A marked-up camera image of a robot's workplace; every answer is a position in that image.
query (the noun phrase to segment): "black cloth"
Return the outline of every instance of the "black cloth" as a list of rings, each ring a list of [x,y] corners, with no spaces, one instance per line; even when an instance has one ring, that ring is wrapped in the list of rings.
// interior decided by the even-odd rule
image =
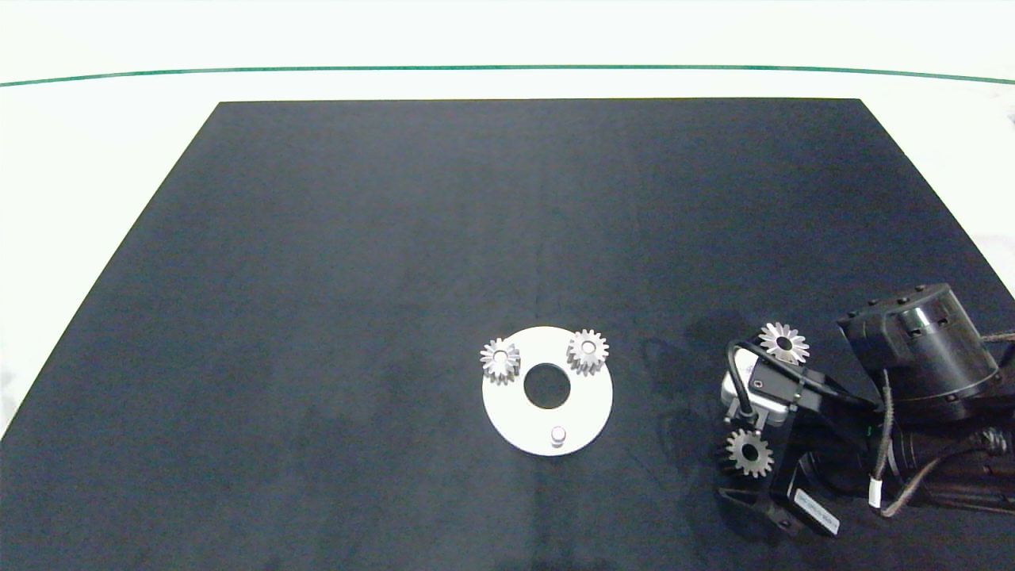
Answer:
[[[834,319],[948,281],[1015,304],[854,99],[228,102],[2,442],[5,569],[1004,569],[1015,518],[722,502],[729,340],[767,322],[872,397]],[[611,346],[610,420],[512,447],[478,352]]]

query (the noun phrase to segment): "white label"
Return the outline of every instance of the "white label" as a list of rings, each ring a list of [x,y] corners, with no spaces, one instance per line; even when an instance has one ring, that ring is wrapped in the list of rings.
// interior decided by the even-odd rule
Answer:
[[[824,506],[819,504],[810,494],[804,492],[803,488],[797,488],[797,492],[793,495],[793,503],[818,520],[818,523],[824,525],[825,529],[831,531],[832,536],[838,534],[838,518],[824,509]]]

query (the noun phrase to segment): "metal gear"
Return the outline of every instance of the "metal gear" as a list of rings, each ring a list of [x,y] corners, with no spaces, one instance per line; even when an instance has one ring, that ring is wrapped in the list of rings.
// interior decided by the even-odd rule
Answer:
[[[494,383],[505,385],[518,375],[522,356],[515,344],[497,338],[483,346],[483,351],[479,352],[479,362],[483,364],[483,375]]]
[[[807,350],[811,349],[811,346],[805,344],[804,342],[807,340],[797,334],[798,332],[791,330],[789,325],[783,326],[777,322],[774,326],[765,324],[759,336],[761,347],[765,349],[766,353],[784,363],[799,365],[810,357],[811,354]]]
[[[753,432],[735,430],[726,439],[726,458],[733,462],[734,472],[743,476],[762,478],[771,472],[774,459],[768,443]]]
[[[591,375],[606,363],[609,349],[601,335],[593,330],[582,330],[567,344],[567,363],[579,373]]]

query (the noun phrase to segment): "black cable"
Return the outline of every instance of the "black cable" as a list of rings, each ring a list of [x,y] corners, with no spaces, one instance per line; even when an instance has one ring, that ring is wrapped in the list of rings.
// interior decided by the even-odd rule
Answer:
[[[735,367],[734,362],[733,362],[733,353],[734,353],[734,351],[736,349],[743,349],[743,350],[746,350],[746,351],[749,351],[749,352],[753,353],[754,355],[756,355],[758,357],[758,359],[763,360],[766,364],[768,364],[770,367],[772,367],[776,371],[783,373],[784,375],[786,375],[788,377],[796,379],[797,382],[803,383],[807,388],[813,390],[814,392],[817,392],[817,394],[822,395],[824,397],[827,397],[829,399],[834,399],[834,400],[839,401],[841,403],[845,403],[847,405],[852,405],[854,407],[861,407],[861,408],[864,408],[864,409],[870,409],[871,411],[873,411],[873,410],[875,410],[875,409],[878,408],[878,406],[876,404],[871,403],[870,401],[867,401],[866,399],[861,399],[859,397],[852,396],[852,395],[850,395],[848,392],[833,389],[833,388],[831,388],[828,385],[819,383],[819,382],[815,381],[814,379],[811,379],[810,377],[806,377],[806,376],[802,375],[800,372],[796,371],[795,369],[790,368],[788,365],[786,365],[782,361],[779,361],[774,357],[768,355],[767,353],[765,353],[765,351],[763,349],[761,349],[761,348],[759,348],[759,347],[757,347],[757,346],[755,346],[753,344],[749,344],[747,342],[730,342],[730,345],[727,347],[727,350],[726,350],[726,355],[727,355],[727,360],[730,362],[730,367],[732,369],[731,374],[733,374],[734,380],[738,381],[738,383],[739,383],[739,384],[738,383],[734,383],[734,386],[738,387],[737,388],[737,397],[738,398],[740,397],[740,390],[743,390],[744,391],[744,399],[747,399],[747,389],[743,385],[743,380],[740,379],[739,372],[736,372],[736,367]]]
[[[726,346],[726,363],[730,368],[730,377],[733,378],[733,388],[737,391],[737,400],[740,401],[741,418],[753,421],[757,418],[757,413],[754,412],[754,407],[751,406],[751,400],[747,396],[747,386],[744,385],[744,380],[740,378],[740,370],[737,369],[737,362],[734,359],[738,343],[741,342],[730,342],[730,345]]]

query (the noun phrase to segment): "white disc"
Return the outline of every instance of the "white disc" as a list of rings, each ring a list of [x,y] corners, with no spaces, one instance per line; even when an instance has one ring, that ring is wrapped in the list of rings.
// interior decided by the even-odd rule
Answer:
[[[530,328],[504,340],[518,348],[519,374],[507,384],[483,378],[483,406],[493,427],[516,447],[531,454],[560,456],[581,450],[606,426],[613,407],[613,382],[604,364],[589,375],[571,369],[567,344],[573,333],[559,328]],[[525,376],[538,365],[567,375],[570,394],[556,409],[541,409],[525,395]]]

